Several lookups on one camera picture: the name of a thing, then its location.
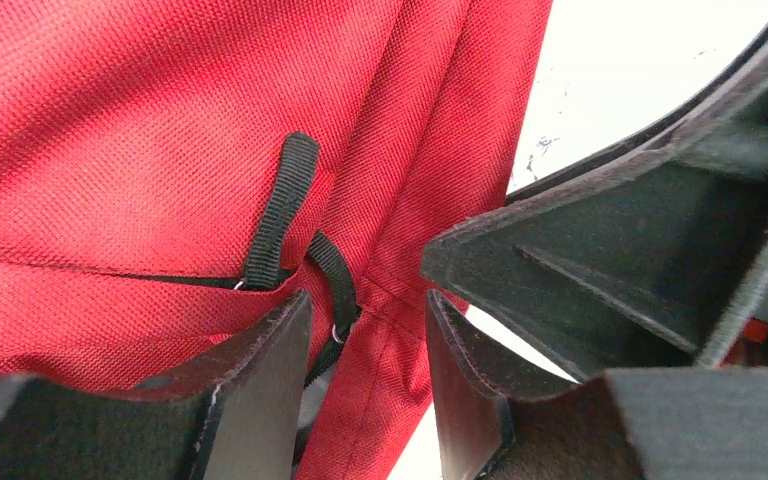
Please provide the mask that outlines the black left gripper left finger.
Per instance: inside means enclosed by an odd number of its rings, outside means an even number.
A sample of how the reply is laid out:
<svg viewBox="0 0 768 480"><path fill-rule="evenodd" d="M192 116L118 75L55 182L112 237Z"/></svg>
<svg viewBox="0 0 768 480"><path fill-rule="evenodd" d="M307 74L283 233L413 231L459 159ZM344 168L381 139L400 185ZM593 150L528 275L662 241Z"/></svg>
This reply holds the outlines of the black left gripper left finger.
<svg viewBox="0 0 768 480"><path fill-rule="evenodd" d="M287 479L312 324L297 292L130 389L0 375L0 479Z"/></svg>

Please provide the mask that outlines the red student backpack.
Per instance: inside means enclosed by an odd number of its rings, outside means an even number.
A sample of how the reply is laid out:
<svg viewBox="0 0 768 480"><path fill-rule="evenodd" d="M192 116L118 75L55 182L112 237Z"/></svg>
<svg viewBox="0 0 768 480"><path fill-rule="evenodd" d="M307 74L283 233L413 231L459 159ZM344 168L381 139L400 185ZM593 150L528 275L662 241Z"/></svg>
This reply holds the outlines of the red student backpack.
<svg viewBox="0 0 768 480"><path fill-rule="evenodd" d="M127 388L289 294L331 341L302 479L385 479L431 401L419 263L502 203L548 1L0 1L0 374Z"/></svg>

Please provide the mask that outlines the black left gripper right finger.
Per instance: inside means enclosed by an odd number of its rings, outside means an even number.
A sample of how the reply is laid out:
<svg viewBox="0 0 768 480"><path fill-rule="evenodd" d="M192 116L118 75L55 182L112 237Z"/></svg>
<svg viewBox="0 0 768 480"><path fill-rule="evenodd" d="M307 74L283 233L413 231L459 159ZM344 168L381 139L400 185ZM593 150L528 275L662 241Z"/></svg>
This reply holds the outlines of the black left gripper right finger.
<svg viewBox="0 0 768 480"><path fill-rule="evenodd" d="M575 385L436 290L426 333L447 479L768 479L768 368L610 369Z"/></svg>

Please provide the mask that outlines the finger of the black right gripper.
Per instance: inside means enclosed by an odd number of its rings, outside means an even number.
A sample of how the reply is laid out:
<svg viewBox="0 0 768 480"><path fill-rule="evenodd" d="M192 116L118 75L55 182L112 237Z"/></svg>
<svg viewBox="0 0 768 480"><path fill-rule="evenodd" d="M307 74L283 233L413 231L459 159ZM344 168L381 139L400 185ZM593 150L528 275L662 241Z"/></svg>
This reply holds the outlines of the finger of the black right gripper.
<svg viewBox="0 0 768 480"><path fill-rule="evenodd" d="M768 299L768 24L657 122L438 236L421 271L580 381L718 364Z"/></svg>

